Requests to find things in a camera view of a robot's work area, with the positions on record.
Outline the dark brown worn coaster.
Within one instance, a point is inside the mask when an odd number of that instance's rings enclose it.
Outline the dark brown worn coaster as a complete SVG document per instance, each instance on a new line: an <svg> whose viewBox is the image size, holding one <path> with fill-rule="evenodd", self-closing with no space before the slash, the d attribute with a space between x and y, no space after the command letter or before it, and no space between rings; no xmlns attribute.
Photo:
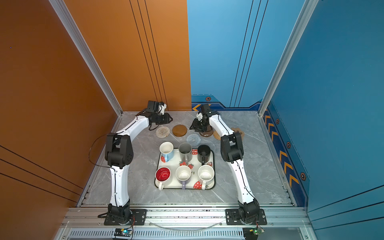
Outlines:
<svg viewBox="0 0 384 240"><path fill-rule="evenodd" d="M208 138L210 136L212 136L214 133L214 130L211 129L211 130L208 130L207 132L200 132L199 134L204 137L204 138Z"/></svg>

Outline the blue grey woven coaster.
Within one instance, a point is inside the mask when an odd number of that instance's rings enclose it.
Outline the blue grey woven coaster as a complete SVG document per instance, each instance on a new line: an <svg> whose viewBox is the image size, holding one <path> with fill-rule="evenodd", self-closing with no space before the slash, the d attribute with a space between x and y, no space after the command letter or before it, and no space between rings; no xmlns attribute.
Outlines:
<svg viewBox="0 0 384 240"><path fill-rule="evenodd" d="M201 143L201 138L197 134L191 134L187 136L186 141L192 147L197 147Z"/></svg>

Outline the tan rattan coaster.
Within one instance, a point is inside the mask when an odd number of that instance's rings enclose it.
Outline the tan rattan coaster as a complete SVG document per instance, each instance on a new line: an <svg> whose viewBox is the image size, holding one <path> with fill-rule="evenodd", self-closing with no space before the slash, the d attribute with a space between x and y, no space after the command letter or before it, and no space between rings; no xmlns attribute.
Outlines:
<svg viewBox="0 0 384 240"><path fill-rule="evenodd" d="M220 136L220 134L219 134L216 130L214 130L214 132L213 132L213 137L214 137L216 140L218 140L218 141L221 140L221 136Z"/></svg>

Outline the light brown wooden coaster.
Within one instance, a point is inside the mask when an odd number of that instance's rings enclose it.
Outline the light brown wooden coaster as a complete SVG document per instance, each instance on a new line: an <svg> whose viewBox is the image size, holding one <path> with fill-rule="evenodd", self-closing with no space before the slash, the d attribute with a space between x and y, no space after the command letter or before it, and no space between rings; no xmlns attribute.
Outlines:
<svg viewBox="0 0 384 240"><path fill-rule="evenodd" d="M175 137L183 137L184 135L186 135L187 131L188 129L184 125L176 125L172 129L172 133Z"/></svg>

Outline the paw shaped wooden coaster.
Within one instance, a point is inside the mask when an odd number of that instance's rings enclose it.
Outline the paw shaped wooden coaster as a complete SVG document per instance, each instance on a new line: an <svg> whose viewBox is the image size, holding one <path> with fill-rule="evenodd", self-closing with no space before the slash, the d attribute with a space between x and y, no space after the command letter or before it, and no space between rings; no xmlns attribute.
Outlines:
<svg viewBox="0 0 384 240"><path fill-rule="evenodd" d="M233 130L235 133L240 133L242 139L244 138L245 133L244 133L243 130L241 130L240 128L232 128L232 130Z"/></svg>

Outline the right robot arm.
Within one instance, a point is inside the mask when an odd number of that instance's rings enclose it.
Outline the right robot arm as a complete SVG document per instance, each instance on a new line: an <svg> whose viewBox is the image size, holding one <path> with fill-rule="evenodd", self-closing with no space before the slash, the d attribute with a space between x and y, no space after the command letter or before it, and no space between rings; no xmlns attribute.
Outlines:
<svg viewBox="0 0 384 240"><path fill-rule="evenodd" d="M260 204L252 193L246 176L242 136L228 127L220 114L213 112L208 112L207 115L198 113L190 129L202 133L209 126L220 136L222 159L231 168L235 180L240 220L249 225L258 219Z"/></svg>

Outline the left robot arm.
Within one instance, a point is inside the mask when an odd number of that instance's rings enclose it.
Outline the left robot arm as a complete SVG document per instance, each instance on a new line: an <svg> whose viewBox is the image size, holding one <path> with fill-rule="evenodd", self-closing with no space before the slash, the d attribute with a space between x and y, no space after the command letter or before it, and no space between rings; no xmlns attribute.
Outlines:
<svg viewBox="0 0 384 240"><path fill-rule="evenodd" d="M132 141L153 123L159 126L172 121L173 118L168 113L142 111L126 127L107 135L105 159L111 170L112 193L104 225L126 225L133 217L128 193L129 166L134 158Z"/></svg>

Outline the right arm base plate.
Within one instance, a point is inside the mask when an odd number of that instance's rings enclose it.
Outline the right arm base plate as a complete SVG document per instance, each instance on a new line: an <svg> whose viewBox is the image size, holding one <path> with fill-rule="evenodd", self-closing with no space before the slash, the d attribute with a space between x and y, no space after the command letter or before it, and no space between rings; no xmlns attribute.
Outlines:
<svg viewBox="0 0 384 240"><path fill-rule="evenodd" d="M226 209L226 223L232 225L259 225L266 226L268 224L264 209L260 209L260 213L252 219L252 222L246 223L241 220L238 209Z"/></svg>

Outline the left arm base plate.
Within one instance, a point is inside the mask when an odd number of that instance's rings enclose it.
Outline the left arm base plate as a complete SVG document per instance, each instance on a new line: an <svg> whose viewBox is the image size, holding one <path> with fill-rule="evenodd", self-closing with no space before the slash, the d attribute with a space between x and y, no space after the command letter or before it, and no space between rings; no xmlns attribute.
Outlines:
<svg viewBox="0 0 384 240"><path fill-rule="evenodd" d="M108 211L105 217L105 226L143 226L146 221L146 209L133 209L133 210L112 210Z"/></svg>

